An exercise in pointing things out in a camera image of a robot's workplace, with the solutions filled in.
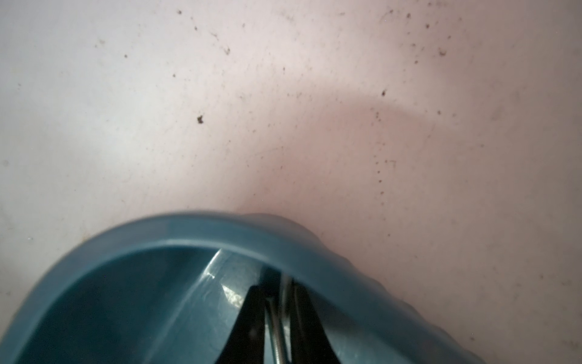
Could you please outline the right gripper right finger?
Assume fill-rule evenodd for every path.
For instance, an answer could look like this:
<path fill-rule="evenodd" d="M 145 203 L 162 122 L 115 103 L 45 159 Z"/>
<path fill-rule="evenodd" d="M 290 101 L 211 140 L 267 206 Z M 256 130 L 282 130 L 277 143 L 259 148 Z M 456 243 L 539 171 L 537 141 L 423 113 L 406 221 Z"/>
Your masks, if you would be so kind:
<path fill-rule="evenodd" d="M 308 291 L 302 285 L 293 285 L 289 307 L 292 363 L 340 364 Z"/>

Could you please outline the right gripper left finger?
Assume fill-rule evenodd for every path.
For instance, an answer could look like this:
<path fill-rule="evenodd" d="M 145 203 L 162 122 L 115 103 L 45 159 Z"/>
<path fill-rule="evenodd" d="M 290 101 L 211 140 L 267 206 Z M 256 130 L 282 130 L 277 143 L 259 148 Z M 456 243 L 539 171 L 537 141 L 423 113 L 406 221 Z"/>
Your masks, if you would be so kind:
<path fill-rule="evenodd" d="M 216 364 L 264 363 L 265 303 L 264 291 L 251 286 Z"/>

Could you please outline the silver screw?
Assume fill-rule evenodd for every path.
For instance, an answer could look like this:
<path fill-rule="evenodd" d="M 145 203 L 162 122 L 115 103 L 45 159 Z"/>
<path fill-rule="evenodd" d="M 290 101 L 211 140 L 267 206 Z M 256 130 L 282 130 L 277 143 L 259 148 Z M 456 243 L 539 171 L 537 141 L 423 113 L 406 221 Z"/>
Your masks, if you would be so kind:
<path fill-rule="evenodd" d="M 277 303 L 273 297 L 269 297 L 266 301 L 266 313 L 274 363 L 287 364 L 288 357 L 282 321 L 279 316 Z"/>

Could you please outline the teal plastic storage tray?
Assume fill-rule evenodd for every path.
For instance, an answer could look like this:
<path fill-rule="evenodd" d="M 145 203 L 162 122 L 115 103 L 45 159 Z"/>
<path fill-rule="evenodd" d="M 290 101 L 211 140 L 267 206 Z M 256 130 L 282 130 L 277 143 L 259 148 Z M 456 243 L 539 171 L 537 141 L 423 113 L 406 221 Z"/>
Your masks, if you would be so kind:
<path fill-rule="evenodd" d="M 251 286 L 308 291 L 340 363 L 479 358 L 303 226 L 276 215 L 181 213 L 103 232 L 54 265 L 1 341 L 3 363 L 215 363 Z"/>

